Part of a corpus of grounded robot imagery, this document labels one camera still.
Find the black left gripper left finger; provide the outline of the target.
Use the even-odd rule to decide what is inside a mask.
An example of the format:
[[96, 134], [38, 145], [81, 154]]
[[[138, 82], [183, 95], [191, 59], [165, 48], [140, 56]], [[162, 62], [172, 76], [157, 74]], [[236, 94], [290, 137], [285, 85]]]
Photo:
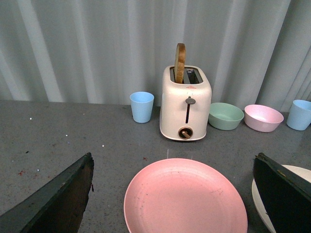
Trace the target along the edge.
[[2, 233], [76, 233], [93, 190], [94, 160], [86, 153], [0, 217]]

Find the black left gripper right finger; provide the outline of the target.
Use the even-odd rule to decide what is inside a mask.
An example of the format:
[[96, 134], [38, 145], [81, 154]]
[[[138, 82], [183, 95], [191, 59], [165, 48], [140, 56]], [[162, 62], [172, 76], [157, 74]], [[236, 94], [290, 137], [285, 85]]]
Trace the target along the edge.
[[259, 196], [277, 233], [311, 231], [311, 183], [264, 153], [254, 159]]

